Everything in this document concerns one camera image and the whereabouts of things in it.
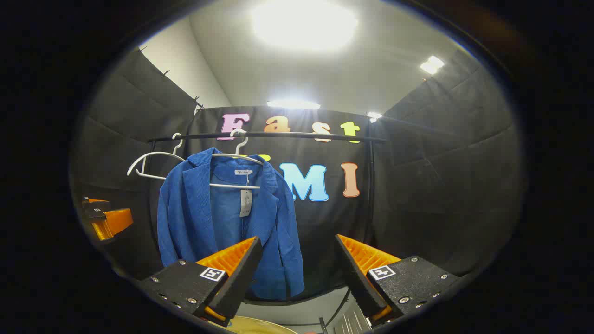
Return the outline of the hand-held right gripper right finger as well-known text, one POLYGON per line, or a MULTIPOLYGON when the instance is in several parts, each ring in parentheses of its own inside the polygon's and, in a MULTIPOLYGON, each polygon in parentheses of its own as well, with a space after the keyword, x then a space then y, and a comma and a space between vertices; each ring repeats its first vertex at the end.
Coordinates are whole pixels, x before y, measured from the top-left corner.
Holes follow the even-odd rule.
POLYGON ((372 328, 438 302, 461 280, 420 256, 398 258, 335 235, 343 277, 372 328))

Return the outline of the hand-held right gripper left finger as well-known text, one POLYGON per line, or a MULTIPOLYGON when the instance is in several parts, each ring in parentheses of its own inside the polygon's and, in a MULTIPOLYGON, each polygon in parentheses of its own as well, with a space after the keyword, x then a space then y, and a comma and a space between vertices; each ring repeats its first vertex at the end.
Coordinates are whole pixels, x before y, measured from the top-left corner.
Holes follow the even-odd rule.
POLYGON ((180 259, 139 282, 139 288, 169 309, 227 327, 243 302, 261 260, 254 236, 197 262, 180 259))

